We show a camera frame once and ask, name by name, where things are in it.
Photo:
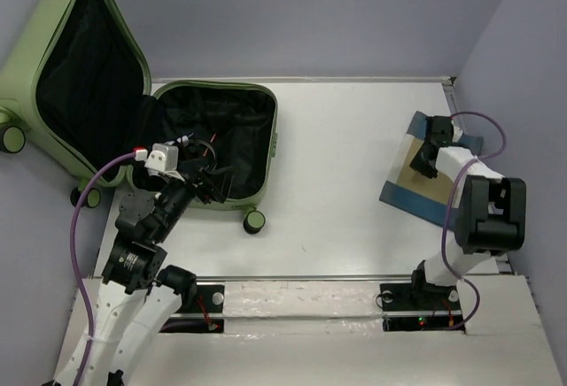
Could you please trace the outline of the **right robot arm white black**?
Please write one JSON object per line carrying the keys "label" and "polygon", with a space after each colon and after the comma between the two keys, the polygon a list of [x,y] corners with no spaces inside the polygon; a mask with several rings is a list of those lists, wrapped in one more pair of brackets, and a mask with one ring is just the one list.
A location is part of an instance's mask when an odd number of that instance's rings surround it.
{"label": "right robot arm white black", "polygon": [[524,244],[526,183],[489,168],[454,139],[450,116],[429,116],[422,147],[410,167],[433,179],[451,181],[438,254],[413,271],[408,300],[429,311],[448,299],[459,281],[480,263],[519,250]]}

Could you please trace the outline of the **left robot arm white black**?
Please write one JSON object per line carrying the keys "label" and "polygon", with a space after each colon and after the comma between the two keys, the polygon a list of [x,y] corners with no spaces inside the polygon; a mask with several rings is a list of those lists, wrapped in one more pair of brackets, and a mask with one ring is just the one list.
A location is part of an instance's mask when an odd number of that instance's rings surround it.
{"label": "left robot arm white black", "polygon": [[121,199],[97,299],[79,288],[87,326],[53,385],[127,385],[168,319],[195,303],[197,276],[166,266],[162,244],[194,200],[225,202],[234,169],[212,169],[200,159],[148,169],[161,188],[134,189]]}

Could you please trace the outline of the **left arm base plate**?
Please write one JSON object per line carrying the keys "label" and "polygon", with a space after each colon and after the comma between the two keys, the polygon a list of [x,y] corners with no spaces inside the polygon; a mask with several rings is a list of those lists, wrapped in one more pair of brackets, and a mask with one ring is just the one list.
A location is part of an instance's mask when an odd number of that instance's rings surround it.
{"label": "left arm base plate", "polygon": [[224,332],[225,285],[199,283],[196,296],[183,303],[164,324],[161,333],[221,334]]}

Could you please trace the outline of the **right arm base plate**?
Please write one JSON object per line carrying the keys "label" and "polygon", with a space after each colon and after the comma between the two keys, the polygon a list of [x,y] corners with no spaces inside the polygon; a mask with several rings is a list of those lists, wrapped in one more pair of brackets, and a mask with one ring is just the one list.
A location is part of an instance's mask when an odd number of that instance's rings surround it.
{"label": "right arm base plate", "polygon": [[375,302],[382,311],[386,333],[464,330],[460,326],[462,308],[455,287],[441,293],[415,294],[409,282],[382,283]]}

